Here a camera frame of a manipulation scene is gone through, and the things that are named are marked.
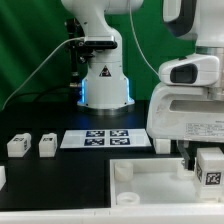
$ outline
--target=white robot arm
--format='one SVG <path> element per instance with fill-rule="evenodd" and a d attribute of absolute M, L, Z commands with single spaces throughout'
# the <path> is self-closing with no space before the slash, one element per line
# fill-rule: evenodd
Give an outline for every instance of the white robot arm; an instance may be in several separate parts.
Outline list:
<path fill-rule="evenodd" d="M 95 114 L 127 111 L 134 101 L 129 97 L 129 81 L 123 74 L 122 37 L 108 26 L 105 14 L 123 14 L 138 9 L 143 0 L 62 0 L 79 20 L 85 38 L 81 43 L 93 49 L 88 74 L 82 83 L 81 110 Z"/>

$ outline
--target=white robot body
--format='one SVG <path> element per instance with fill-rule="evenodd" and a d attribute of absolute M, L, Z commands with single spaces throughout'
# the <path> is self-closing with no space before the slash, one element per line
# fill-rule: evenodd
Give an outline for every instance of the white robot body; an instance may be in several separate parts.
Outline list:
<path fill-rule="evenodd" d="M 164 0 L 163 19 L 178 38 L 195 39 L 196 46 L 223 48 L 223 9 L 223 0 Z"/>
<path fill-rule="evenodd" d="M 62 0 L 65 8 L 79 20 L 87 42 L 112 41 L 116 49 L 96 50 L 89 60 L 88 74 L 83 80 L 80 107 L 87 110 L 126 111 L 134 104 L 129 97 L 129 81 L 123 74 L 122 37 L 108 26 L 105 14 L 123 14 L 129 11 L 128 0 Z M 138 9 L 143 0 L 132 0 L 132 10 Z"/>
<path fill-rule="evenodd" d="M 147 132 L 157 153 L 171 140 L 224 142 L 224 1 L 164 0 L 171 33 L 196 41 L 196 53 L 161 65 Z"/>

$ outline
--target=black table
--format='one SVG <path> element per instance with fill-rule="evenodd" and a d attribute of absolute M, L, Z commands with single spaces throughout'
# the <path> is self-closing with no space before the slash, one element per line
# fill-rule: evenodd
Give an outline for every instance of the black table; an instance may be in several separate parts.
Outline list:
<path fill-rule="evenodd" d="M 157 157 L 151 147 L 62 150 L 55 158 L 39 157 L 43 134 L 56 133 L 59 146 L 66 130 L 145 128 L 148 104 L 135 111 L 99 117 L 78 112 L 69 103 L 20 103 L 0 113 L 0 165 L 7 184 L 0 192 L 1 211 L 110 207 L 109 161 Z M 32 147 L 24 158 L 8 158 L 6 144 L 30 133 Z"/>

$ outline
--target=logo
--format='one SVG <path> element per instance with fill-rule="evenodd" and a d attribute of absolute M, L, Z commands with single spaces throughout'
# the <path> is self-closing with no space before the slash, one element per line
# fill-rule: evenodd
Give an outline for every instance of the logo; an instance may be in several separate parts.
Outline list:
<path fill-rule="evenodd" d="M 100 77 L 111 77 L 110 71 L 107 66 L 105 66 L 103 71 L 100 73 Z"/>

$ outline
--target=green screen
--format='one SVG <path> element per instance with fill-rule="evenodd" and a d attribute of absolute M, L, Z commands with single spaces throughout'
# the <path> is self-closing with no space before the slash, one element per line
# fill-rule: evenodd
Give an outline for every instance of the green screen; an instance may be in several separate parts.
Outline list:
<path fill-rule="evenodd" d="M 157 71 L 163 62 L 194 51 L 193 42 L 178 40 L 166 30 L 161 12 L 161 0 L 145 0 L 141 9 L 133 13 L 139 43 Z M 0 107 L 67 39 L 64 22 L 72 17 L 60 0 L 0 0 Z M 150 99 L 159 79 L 137 50 L 129 15 L 106 16 L 106 19 L 123 37 L 123 70 L 130 79 L 131 96 L 137 100 Z M 56 85 L 68 85 L 69 81 L 69 54 L 62 49 L 19 93 L 40 92 Z"/>

